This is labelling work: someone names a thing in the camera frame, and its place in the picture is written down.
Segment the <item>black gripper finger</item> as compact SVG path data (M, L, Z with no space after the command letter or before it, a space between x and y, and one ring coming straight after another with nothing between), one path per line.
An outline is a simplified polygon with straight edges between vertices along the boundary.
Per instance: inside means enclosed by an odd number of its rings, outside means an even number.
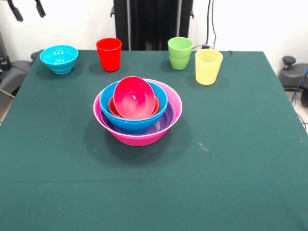
M41 1L40 1L40 0L35 0L35 2L36 2L36 9L37 9L37 11L38 11L40 17L41 17L41 18L44 18L44 17L46 16L46 13L45 13L45 11L44 11L44 9L43 9L43 6L42 6L42 4L41 4Z
M15 18L17 21L22 22L23 21L23 17L21 15L21 13L19 12L18 8L14 6L14 3L12 0L7 0L8 5L12 11L12 13L14 14Z

